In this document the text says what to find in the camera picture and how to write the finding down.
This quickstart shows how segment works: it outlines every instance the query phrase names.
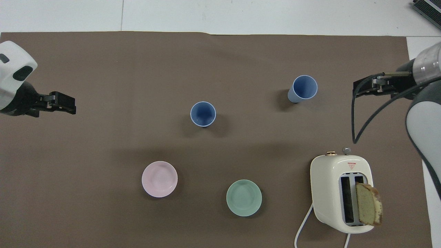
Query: white cable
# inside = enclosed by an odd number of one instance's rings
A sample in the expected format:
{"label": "white cable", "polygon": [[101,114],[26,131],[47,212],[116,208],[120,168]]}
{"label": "white cable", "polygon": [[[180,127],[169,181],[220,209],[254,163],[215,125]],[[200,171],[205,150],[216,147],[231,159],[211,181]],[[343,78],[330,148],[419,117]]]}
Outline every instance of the white cable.
{"label": "white cable", "polygon": [[348,235],[346,236],[346,243],[344,243],[344,248],[348,248],[348,243],[349,243],[349,238],[351,237],[351,234],[348,233]]}
{"label": "white cable", "polygon": [[[297,248],[297,239],[299,238],[300,232],[303,229],[303,226],[305,225],[306,220],[308,219],[309,215],[311,214],[312,211],[312,207],[313,204],[311,204],[311,207],[308,210],[308,213],[306,214],[305,218],[303,219],[302,224],[299,227],[299,230],[297,231],[297,234],[295,235],[295,239],[294,239],[294,247]],[[348,233],[348,235],[346,236],[346,242],[344,243],[344,248],[348,248],[348,243],[349,243],[349,238],[351,237],[351,234]]]}
{"label": "white cable", "polygon": [[311,207],[308,210],[308,213],[306,214],[305,218],[303,219],[302,224],[299,227],[299,230],[297,231],[297,234],[295,235],[295,239],[294,239],[294,247],[297,248],[297,239],[299,238],[299,234],[302,231],[303,226],[305,225],[306,220],[308,219],[309,215],[311,214],[311,210],[312,210],[312,203],[311,203]]}

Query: black cable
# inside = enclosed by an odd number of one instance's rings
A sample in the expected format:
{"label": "black cable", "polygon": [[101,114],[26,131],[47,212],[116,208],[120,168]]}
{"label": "black cable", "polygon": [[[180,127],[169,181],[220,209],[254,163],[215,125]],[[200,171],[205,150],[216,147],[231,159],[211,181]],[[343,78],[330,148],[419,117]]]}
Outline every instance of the black cable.
{"label": "black cable", "polygon": [[360,84],[355,88],[353,94],[352,94],[352,103],[351,103],[351,129],[352,129],[352,142],[354,144],[357,143],[358,139],[355,139],[355,125],[354,125],[354,106],[355,106],[355,98],[357,97],[358,92],[360,91],[361,87],[363,87],[366,83],[370,82],[372,79],[378,77],[378,76],[384,76],[384,72],[370,75],[367,78],[365,78],[363,81],[361,81]]}
{"label": "black cable", "polygon": [[379,74],[375,74],[375,75],[371,75],[369,77],[367,77],[365,80],[363,80],[358,86],[357,88],[354,90],[354,94],[352,95],[352,104],[351,104],[351,108],[352,108],[352,112],[351,112],[351,124],[352,124],[352,142],[354,144],[356,144],[358,142],[358,140],[360,139],[361,134],[363,133],[363,131],[366,129],[367,125],[372,121],[372,119],[374,119],[374,117],[380,113],[385,107],[387,107],[389,104],[391,104],[392,102],[394,102],[396,99],[402,98],[404,96],[406,96],[407,94],[410,94],[418,89],[420,89],[421,87],[426,87],[427,85],[439,81],[441,80],[441,77],[436,77],[434,79],[431,79],[429,81],[426,81],[424,83],[421,84],[417,84],[405,91],[402,91],[401,93],[397,94],[396,96],[394,96],[393,98],[391,98],[389,101],[385,102],[380,108],[378,108],[370,117],[369,119],[367,119],[367,121],[364,123],[364,125],[362,126],[362,128],[360,129],[359,133],[357,134],[357,137],[355,137],[355,128],[354,128],[354,105],[355,105],[355,96],[357,95],[358,91],[360,90],[360,88],[362,87],[362,84],[366,84],[366,82],[370,81],[371,79],[378,77],[378,76],[382,76],[384,75],[384,73],[379,73]]}

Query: toaster slot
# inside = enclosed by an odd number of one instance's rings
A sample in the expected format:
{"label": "toaster slot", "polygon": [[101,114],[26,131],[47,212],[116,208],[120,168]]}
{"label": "toaster slot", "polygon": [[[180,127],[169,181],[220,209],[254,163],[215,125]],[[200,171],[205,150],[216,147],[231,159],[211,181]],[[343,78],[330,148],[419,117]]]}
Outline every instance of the toaster slot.
{"label": "toaster slot", "polygon": [[363,184],[364,183],[363,176],[355,176],[355,182]]}
{"label": "toaster slot", "polygon": [[353,223],[354,211],[352,209],[351,182],[349,177],[340,177],[340,181],[343,197],[344,220],[346,223]]}
{"label": "toaster slot", "polygon": [[348,226],[364,225],[359,220],[356,183],[368,183],[366,176],[359,172],[344,173],[340,176],[340,203],[343,221]]}

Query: cup rim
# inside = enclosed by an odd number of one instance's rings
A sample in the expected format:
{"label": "cup rim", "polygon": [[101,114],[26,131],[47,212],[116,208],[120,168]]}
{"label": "cup rim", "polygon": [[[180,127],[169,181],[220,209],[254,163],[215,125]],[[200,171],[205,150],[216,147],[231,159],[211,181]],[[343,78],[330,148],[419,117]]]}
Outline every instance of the cup rim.
{"label": "cup rim", "polygon": [[[191,112],[193,111],[193,108],[196,106],[196,105],[198,105],[198,104],[200,104],[200,103],[208,103],[212,108],[213,108],[213,110],[214,110],[214,118],[213,118],[213,120],[210,122],[210,123],[208,123],[207,125],[199,125],[199,124],[197,124],[194,120],[193,120],[193,118],[191,117]],[[191,119],[191,121],[196,125],[196,126],[199,126],[199,127],[202,127],[202,128],[205,128],[205,127],[208,127],[208,126],[210,126],[213,122],[214,122],[214,120],[216,119],[216,108],[213,106],[213,104],[211,104],[211,103],[209,103],[209,102],[207,102],[207,101],[198,101],[198,102],[196,102],[194,105],[193,105],[193,107],[191,107],[191,109],[190,109],[190,119]]]}
{"label": "cup rim", "polygon": [[[313,94],[311,97],[308,97],[308,98],[303,98],[303,97],[299,96],[299,95],[296,93],[295,89],[294,89],[294,83],[295,83],[295,81],[296,81],[299,77],[304,77],[304,76],[305,76],[305,77],[309,77],[309,78],[311,78],[312,80],[314,80],[314,83],[315,83],[315,92],[314,92],[314,94]],[[300,99],[308,100],[308,99],[311,99],[311,98],[315,97],[315,95],[317,95],[317,92],[318,92],[318,84],[317,84],[317,81],[316,81],[313,77],[311,77],[311,76],[309,76],[309,75],[300,75],[300,76],[296,77],[296,78],[294,79],[294,81],[292,82],[291,89],[293,90],[294,94],[295,94],[297,97],[299,97]]]}

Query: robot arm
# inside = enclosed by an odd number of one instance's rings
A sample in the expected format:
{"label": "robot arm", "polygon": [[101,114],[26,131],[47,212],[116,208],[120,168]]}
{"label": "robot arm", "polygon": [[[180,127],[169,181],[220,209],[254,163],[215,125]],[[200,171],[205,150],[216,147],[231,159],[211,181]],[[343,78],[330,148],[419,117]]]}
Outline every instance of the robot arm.
{"label": "robot arm", "polygon": [[[399,98],[413,100],[406,117],[408,136],[424,160],[441,199],[441,42],[422,51],[396,72],[379,73],[354,82],[352,97],[352,138],[357,143],[369,122],[387,105]],[[355,99],[364,95],[391,95],[354,132]]]}
{"label": "robot arm", "polygon": [[39,117],[40,111],[76,114],[74,98],[57,91],[39,94],[25,81],[36,68],[35,60],[17,44],[0,44],[0,113],[33,117]]}

